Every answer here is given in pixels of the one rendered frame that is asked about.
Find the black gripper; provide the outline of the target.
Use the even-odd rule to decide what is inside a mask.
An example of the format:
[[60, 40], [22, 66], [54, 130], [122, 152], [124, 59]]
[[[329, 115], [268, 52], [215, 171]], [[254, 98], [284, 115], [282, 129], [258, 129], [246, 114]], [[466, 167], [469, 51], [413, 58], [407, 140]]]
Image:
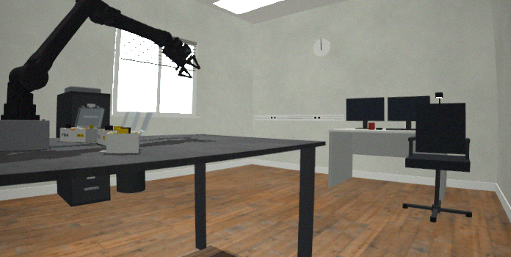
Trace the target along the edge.
[[[186, 77], [188, 79], [192, 79], [192, 76], [191, 74], [189, 73], [189, 71], [184, 67], [185, 64], [188, 64], [188, 65], [191, 65], [192, 67], [194, 68], [197, 68], [198, 70], [200, 70], [200, 66], [199, 64], [197, 63], [197, 60], [196, 60], [196, 57], [195, 55], [193, 54], [192, 56], [190, 56], [188, 59], [186, 59], [190, 54], [187, 54], [184, 58], [179, 55], [177, 53], [177, 51], [174, 52], [174, 54], [171, 56], [170, 60], [172, 60], [176, 65], [177, 67], [175, 68], [175, 71], [177, 71], [179, 69], [179, 67], [181, 67], [181, 69], [179, 70], [179, 73], [177, 74], [177, 76], [182, 76], [182, 77]], [[195, 61], [195, 64], [197, 65], [194, 65], [191, 61], [194, 60]], [[184, 74], [182, 74], [183, 72], [187, 73], [189, 76], [186, 76]]]

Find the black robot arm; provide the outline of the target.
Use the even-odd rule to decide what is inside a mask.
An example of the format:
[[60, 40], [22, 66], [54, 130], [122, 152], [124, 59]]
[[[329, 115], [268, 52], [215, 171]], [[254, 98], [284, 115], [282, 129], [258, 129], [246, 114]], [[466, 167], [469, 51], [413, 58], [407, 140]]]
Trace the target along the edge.
[[162, 53], [168, 58], [171, 58], [175, 51], [183, 58], [187, 53], [192, 53], [191, 48], [186, 43], [183, 45], [178, 37], [172, 37], [165, 30], [153, 28], [122, 15], [120, 10], [110, 7], [101, 0], [75, 2], [72, 10], [27, 62], [11, 70], [7, 85], [8, 104], [4, 104], [1, 120], [40, 120], [40, 116], [36, 115], [36, 104], [33, 104], [33, 94], [30, 92], [46, 86], [48, 71], [54, 60], [88, 17], [94, 23], [130, 32], [152, 41], [159, 48], [164, 47]]

